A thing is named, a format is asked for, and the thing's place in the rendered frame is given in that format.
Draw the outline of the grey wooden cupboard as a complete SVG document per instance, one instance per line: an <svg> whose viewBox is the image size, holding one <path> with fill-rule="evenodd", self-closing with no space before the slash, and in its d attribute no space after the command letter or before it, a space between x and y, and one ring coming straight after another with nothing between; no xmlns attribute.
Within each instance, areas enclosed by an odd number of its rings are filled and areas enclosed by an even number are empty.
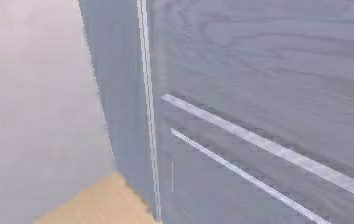
<svg viewBox="0 0 354 224"><path fill-rule="evenodd" d="M354 224L354 0L78 0L158 224Z"/></svg>

